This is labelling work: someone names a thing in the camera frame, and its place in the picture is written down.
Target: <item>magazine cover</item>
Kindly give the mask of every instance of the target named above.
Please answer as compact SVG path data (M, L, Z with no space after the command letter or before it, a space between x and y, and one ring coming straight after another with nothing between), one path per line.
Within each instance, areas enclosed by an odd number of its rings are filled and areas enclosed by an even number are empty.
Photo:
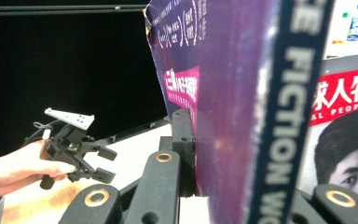
M335 184L358 193L358 55L325 60L297 187Z
M211 223L286 223L333 1L152 0L168 114L187 107Z

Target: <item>hand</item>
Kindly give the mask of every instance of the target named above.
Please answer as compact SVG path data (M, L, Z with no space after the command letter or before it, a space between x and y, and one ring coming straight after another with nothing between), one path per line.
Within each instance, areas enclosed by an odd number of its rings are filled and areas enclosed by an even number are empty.
M0 197L40 180L43 175L58 181L75 171L71 164L48 161L45 149L45 141L38 141L0 157Z

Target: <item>man's hair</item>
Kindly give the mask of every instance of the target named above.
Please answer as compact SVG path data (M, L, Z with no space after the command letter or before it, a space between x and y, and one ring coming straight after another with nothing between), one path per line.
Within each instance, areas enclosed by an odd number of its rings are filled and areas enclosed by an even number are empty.
M318 185L327 184L339 162L358 149L358 110L333 120L315 148Z

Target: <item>dark wall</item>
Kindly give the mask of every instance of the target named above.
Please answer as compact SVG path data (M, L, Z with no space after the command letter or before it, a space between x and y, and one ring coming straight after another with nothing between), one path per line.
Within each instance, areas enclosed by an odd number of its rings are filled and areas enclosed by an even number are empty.
M97 139L166 115L141 12L0 17L0 156L48 107L95 115Z

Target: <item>brass insert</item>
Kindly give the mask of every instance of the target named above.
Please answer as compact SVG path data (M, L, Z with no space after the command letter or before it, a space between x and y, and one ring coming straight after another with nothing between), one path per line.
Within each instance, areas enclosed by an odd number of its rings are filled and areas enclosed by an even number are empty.
M84 199L84 204L88 207L100 206L109 199L109 192L106 189L98 189L90 192Z
M159 161L159 162L168 162L168 161L171 161L172 160L172 155L169 154L169 153L159 153L157 156L156 156L156 160Z
M336 195L340 195L340 196L344 197L347 201L343 202L342 200L338 199L336 197ZM338 191L338 190L329 190L329 191L327 191L326 192L326 197L331 202L336 203L336 204L338 204L340 206L343 206L343 207L354 207L354 206L356 206L356 201L350 195L348 195L346 193L343 193L341 191Z

